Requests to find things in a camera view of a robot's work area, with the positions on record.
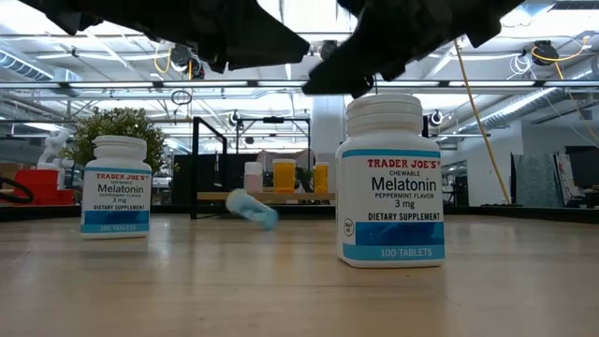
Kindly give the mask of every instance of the light blue bottle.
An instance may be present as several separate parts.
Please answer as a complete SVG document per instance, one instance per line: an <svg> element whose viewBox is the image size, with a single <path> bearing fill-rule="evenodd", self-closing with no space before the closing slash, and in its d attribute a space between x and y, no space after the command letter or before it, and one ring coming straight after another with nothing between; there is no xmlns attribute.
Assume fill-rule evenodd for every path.
<svg viewBox="0 0 599 337"><path fill-rule="evenodd" d="M279 213L247 194L236 189L226 197L226 208L244 218L258 222L266 230L273 229L279 222Z"/></svg>

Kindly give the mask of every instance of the security camera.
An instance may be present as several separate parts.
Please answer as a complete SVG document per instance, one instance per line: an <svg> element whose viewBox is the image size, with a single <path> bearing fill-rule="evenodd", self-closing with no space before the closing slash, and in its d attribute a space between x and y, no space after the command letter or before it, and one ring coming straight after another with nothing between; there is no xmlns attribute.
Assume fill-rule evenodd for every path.
<svg viewBox="0 0 599 337"><path fill-rule="evenodd" d="M429 125L430 126L437 127L437 126L441 125L442 122L443 122L443 113L441 113L439 110L436 110L429 116Z"/></svg>

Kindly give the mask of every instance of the blue label stripe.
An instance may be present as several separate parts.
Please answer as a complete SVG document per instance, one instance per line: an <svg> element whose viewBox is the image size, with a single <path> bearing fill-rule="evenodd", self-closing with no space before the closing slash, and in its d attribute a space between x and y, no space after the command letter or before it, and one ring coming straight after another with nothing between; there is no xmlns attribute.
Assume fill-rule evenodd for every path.
<svg viewBox="0 0 599 337"><path fill-rule="evenodd" d="M420 261L443 259L446 249L442 244L424 246L357 246L343 244L343 255L358 261Z"/></svg>
<svg viewBox="0 0 599 337"><path fill-rule="evenodd" d="M396 156L419 156L428 158L441 158L438 151L420 151L420 150L391 150L391 149L357 149L348 150L342 154L342 158L361 155L396 155Z"/></svg>
<svg viewBox="0 0 599 337"><path fill-rule="evenodd" d="M358 246L445 244L443 222L356 222Z"/></svg>
<svg viewBox="0 0 599 337"><path fill-rule="evenodd" d="M152 174L147 169L132 169L132 168L85 168L89 172L113 172L113 173L138 173L138 174Z"/></svg>
<svg viewBox="0 0 599 337"><path fill-rule="evenodd" d="M81 233L123 233L149 231L150 224L81 225Z"/></svg>
<svg viewBox="0 0 599 337"><path fill-rule="evenodd" d="M147 224L150 211L85 211L84 225Z"/></svg>

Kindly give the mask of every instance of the white pillar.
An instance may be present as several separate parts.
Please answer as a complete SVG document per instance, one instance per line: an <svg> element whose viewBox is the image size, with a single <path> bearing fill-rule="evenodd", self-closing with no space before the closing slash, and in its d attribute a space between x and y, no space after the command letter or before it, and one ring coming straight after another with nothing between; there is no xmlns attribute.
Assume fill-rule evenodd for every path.
<svg viewBox="0 0 599 337"><path fill-rule="evenodd" d="M343 96L315 96L312 103L312 149L320 154L334 154L345 141L345 103Z"/></svg>

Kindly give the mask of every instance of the white container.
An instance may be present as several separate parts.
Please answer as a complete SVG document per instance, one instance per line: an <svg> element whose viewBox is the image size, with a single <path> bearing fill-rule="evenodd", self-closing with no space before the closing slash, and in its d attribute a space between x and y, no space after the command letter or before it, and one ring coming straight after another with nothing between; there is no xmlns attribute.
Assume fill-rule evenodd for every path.
<svg viewBox="0 0 599 337"><path fill-rule="evenodd" d="M262 192L262 184L262 163L245 163L245 172L243 174L243 189L247 192Z"/></svg>
<svg viewBox="0 0 599 337"><path fill-rule="evenodd" d="M347 110L336 153L337 252L358 268L439 266L445 259L441 153L420 101L372 95Z"/></svg>
<svg viewBox="0 0 599 337"><path fill-rule="evenodd" d="M85 166L81 236L146 237L150 231L152 168L143 162L146 141L122 136L94 140L97 158Z"/></svg>

